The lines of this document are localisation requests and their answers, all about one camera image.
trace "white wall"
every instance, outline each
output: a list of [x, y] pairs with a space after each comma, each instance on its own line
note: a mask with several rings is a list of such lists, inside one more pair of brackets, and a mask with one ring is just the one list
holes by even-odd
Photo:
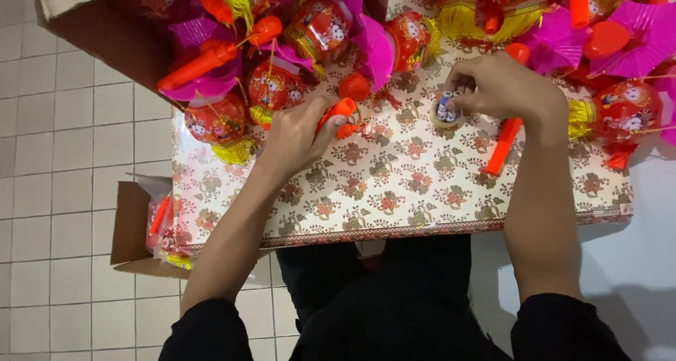
[[[631, 162], [631, 222], [579, 227], [582, 291], [632, 359], [676, 360], [676, 148], [649, 138]], [[474, 235], [472, 252], [475, 313], [511, 354], [519, 295], [502, 235]]]

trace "floral patterned box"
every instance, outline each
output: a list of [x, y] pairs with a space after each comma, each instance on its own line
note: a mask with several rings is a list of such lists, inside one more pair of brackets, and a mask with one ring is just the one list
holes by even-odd
[[[388, 19], [402, 11], [433, 17], [428, 0], [389, 0]], [[430, 124], [427, 110], [441, 95], [455, 61], [478, 56], [478, 49], [442, 43], [442, 55], [411, 73], [396, 73], [385, 86], [402, 102], [386, 99], [359, 104], [369, 123], [365, 135], [335, 141], [325, 156], [283, 188], [266, 226], [261, 248], [361, 241], [376, 238], [501, 230], [519, 158], [520, 132], [500, 177], [484, 167], [495, 146], [499, 121], [470, 115], [460, 128]], [[354, 52], [326, 65], [328, 80], [306, 92], [309, 101], [336, 94], [337, 83], [353, 70]], [[584, 91], [557, 81], [570, 98]], [[209, 146], [195, 141], [173, 112], [174, 198], [179, 248], [199, 252], [211, 229], [237, 196], [247, 167], [228, 166]], [[265, 132], [249, 133], [261, 147]], [[579, 224], [624, 221], [631, 216], [633, 193], [627, 170], [607, 167], [594, 144], [570, 144], [570, 168]]]

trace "black sleeve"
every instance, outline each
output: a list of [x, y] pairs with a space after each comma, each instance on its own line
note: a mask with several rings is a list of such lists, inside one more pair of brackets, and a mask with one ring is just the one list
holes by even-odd
[[596, 307], [546, 293], [526, 299], [512, 328], [515, 360], [629, 360]]
[[244, 323], [237, 308], [225, 299], [197, 304], [171, 329], [159, 361], [253, 361]]

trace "person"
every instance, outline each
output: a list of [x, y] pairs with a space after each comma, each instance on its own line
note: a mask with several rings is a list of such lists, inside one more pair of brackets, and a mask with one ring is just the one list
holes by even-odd
[[[568, 104], [558, 87], [497, 52], [453, 65], [450, 108], [519, 117], [526, 145], [504, 224], [519, 287], [517, 360], [628, 360], [584, 302], [568, 160]], [[346, 117], [317, 122], [336, 100], [277, 111], [265, 150], [199, 255], [160, 360], [250, 360], [235, 298], [258, 257], [282, 185], [326, 150]], [[298, 314], [292, 360], [508, 360], [472, 319], [470, 235], [387, 240], [376, 272], [353, 243], [277, 250]]]

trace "forearm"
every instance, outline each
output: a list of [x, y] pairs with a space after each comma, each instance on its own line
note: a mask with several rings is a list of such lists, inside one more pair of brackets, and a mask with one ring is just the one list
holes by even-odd
[[257, 164], [237, 198], [199, 253], [181, 301], [181, 315], [201, 301], [224, 297], [234, 303], [256, 265], [268, 215], [281, 182], [273, 168]]
[[543, 292], [580, 297], [580, 244], [564, 123], [525, 128], [526, 145], [504, 226], [521, 301]]

